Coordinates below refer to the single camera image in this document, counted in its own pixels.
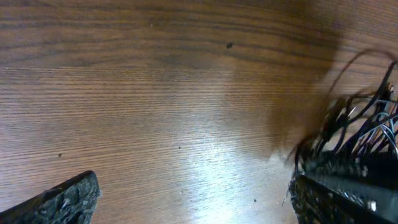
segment wooden surface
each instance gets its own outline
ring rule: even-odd
[[[0,210],[85,170],[92,223],[296,223],[293,145],[395,1],[0,2]],[[335,94],[373,88],[365,56]]]

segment wooden table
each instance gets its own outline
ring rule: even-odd
[[[85,170],[92,223],[296,223],[287,154],[395,1],[0,2],[0,210]],[[360,58],[334,94],[378,85]]]

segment black object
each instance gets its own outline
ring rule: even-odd
[[[388,84],[396,65],[374,94],[338,100],[322,130],[297,145],[289,191],[299,223],[398,223],[398,102]]]
[[[0,213],[0,223],[89,224],[100,188],[86,171],[38,196]]]

